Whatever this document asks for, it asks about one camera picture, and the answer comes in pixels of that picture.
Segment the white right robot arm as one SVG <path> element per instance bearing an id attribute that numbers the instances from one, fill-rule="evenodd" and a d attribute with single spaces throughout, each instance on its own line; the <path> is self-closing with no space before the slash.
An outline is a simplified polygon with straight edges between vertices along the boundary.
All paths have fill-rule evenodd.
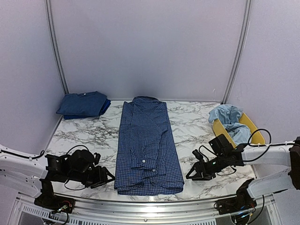
<path id="1" fill-rule="evenodd" d="M 244 209 L 254 199 L 287 189 L 300 188 L 300 139 L 285 143 L 239 144 L 237 147 L 221 134 L 209 142 L 215 158 L 204 161 L 199 150 L 192 153 L 197 158 L 187 179 L 207 181 L 229 166 L 252 165 L 256 179 L 245 181 L 236 191 L 232 206 Z"/>

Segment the blue plaid button shirt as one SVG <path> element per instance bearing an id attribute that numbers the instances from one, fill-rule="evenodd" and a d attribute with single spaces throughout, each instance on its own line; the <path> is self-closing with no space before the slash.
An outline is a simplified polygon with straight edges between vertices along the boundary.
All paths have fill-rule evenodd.
<path id="1" fill-rule="evenodd" d="M 119 195 L 173 195 L 184 179 L 166 102 L 135 97 L 124 102 L 114 188 Z"/>

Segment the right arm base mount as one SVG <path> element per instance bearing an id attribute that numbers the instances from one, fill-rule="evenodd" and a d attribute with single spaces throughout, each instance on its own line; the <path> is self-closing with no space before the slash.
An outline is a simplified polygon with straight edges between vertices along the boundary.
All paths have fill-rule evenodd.
<path id="1" fill-rule="evenodd" d="M 257 203 L 253 199 L 250 198 L 250 200 L 245 201 L 238 199 L 238 197 L 217 200 L 214 204 L 214 208 L 219 212 L 219 215 L 253 209 L 256 206 Z"/>

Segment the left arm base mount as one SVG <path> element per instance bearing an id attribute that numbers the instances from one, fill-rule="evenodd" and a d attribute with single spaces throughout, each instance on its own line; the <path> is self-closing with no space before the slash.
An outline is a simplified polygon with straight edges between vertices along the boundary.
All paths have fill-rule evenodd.
<path id="1" fill-rule="evenodd" d="M 75 200 L 73 198 L 66 198 L 58 196 L 56 198 L 36 198 L 34 204 L 46 209 L 50 209 L 55 212 L 59 212 L 59 209 L 63 212 L 71 213 L 73 211 Z"/>

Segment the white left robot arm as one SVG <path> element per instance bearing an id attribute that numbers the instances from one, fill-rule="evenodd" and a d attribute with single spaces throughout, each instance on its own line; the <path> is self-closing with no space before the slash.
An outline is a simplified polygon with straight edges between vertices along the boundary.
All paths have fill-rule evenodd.
<path id="1" fill-rule="evenodd" d="M 106 167 L 99 166 L 101 155 L 84 145 L 76 145 L 67 153 L 56 156 L 41 151 L 39 155 L 24 155 L 5 146 L 0 147 L 0 181 L 35 199 L 38 206 L 54 209 L 72 198 L 55 195 L 53 182 L 79 182 L 84 188 L 97 188 L 115 180 Z"/>

